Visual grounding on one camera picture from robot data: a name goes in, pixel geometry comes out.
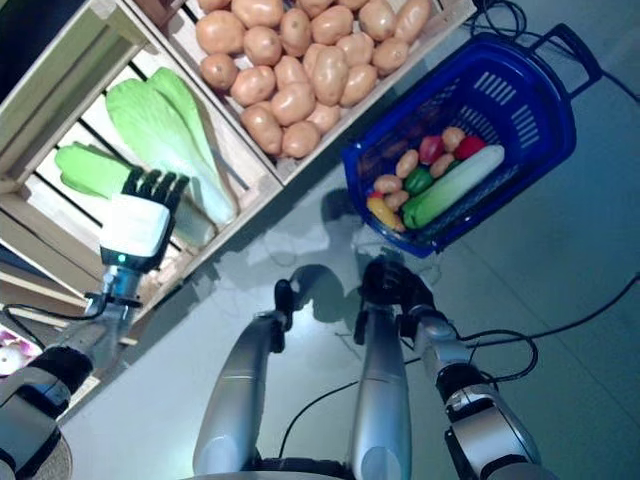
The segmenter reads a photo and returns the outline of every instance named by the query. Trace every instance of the basket handle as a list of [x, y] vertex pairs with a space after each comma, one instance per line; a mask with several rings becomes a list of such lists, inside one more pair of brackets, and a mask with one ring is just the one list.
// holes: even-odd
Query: basket handle
[[587, 47], [576, 32], [564, 23], [559, 23], [553, 27], [533, 43], [529, 49], [531, 52], [535, 52], [542, 44], [548, 42], [553, 37], [559, 38], [571, 49], [576, 60], [582, 64], [589, 77], [586, 82], [572, 92], [569, 92], [569, 98], [574, 99], [602, 78], [602, 69], [596, 57], [591, 53], [591, 50], [589, 50], [589, 47]]

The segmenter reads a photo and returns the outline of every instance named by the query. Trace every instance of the cucumber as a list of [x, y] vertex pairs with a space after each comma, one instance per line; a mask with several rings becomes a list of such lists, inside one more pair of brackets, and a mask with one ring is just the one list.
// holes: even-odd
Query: cucumber
[[466, 159], [405, 204], [405, 226], [417, 229], [427, 225], [484, 180], [503, 160], [504, 148], [500, 145], [489, 145]]

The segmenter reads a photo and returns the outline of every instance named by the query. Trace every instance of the gray floor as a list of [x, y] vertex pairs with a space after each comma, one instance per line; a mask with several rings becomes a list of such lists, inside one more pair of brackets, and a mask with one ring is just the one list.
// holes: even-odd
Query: gray floor
[[[626, 2], [589, 2], [584, 9], [579, 2], [567, 2], [573, 9], [539, 2], [553, 15], [521, 3], [538, 31], [569, 19], [603, 65], [638, 89], [638, 13]], [[579, 142], [567, 162], [441, 255], [405, 257], [433, 284], [438, 306], [461, 332], [534, 332], [572, 321], [611, 298], [638, 270], [638, 109], [602, 81], [574, 110]], [[272, 305], [273, 283], [297, 271], [316, 282], [287, 350], [270, 360], [259, 448], [275, 455], [295, 412], [358, 377], [363, 351], [350, 339], [354, 288], [382, 248], [351, 211], [335, 152], [319, 159], [163, 305], [150, 335], [184, 319], [66, 423], [73, 478], [190, 476], [199, 423], [233, 341], [254, 312]], [[640, 478], [638, 307], [636, 289], [592, 324], [541, 340], [539, 367], [502, 389], [560, 478]], [[475, 358], [495, 373], [527, 361], [524, 350], [512, 347]], [[454, 478], [440, 400], [419, 364], [408, 367], [408, 375], [413, 478]], [[310, 410], [287, 455], [343, 459], [355, 393], [347, 390]]]

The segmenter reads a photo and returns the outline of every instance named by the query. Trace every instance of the blue basket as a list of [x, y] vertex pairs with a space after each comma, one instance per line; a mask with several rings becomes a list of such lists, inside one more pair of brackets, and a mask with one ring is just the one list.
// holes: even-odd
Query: blue basket
[[[569, 93], [536, 50], [562, 40], [588, 80]], [[420, 257], [440, 251], [564, 161], [576, 144], [571, 99], [602, 76], [580, 38], [557, 25], [530, 47], [493, 34], [465, 43], [403, 95], [361, 138], [342, 152], [349, 192], [364, 220], [390, 242]], [[505, 160], [480, 185], [420, 230], [397, 233], [366, 208], [373, 182], [394, 173], [400, 156], [426, 135], [455, 125], [489, 144]]]

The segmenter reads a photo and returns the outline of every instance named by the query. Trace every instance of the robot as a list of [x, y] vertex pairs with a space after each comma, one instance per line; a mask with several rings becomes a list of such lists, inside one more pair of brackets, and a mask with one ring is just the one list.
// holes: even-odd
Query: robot
[[[84, 320], [63, 332], [0, 384], [0, 479], [34, 476], [61, 441], [56, 419], [96, 368], [107, 366], [129, 331], [142, 276], [157, 268], [175, 223], [186, 177], [134, 170], [113, 199], [101, 234], [102, 290], [87, 294]], [[236, 341], [204, 414], [193, 480], [409, 480], [411, 421], [401, 337], [414, 342], [451, 422], [444, 438], [459, 478], [555, 479], [535, 442], [500, 394], [487, 385], [470, 351], [420, 277], [379, 258], [368, 265], [354, 340], [366, 346], [348, 460], [263, 459], [256, 441], [267, 359], [281, 353], [293, 324], [295, 292], [275, 284], [275, 308], [258, 313]]]

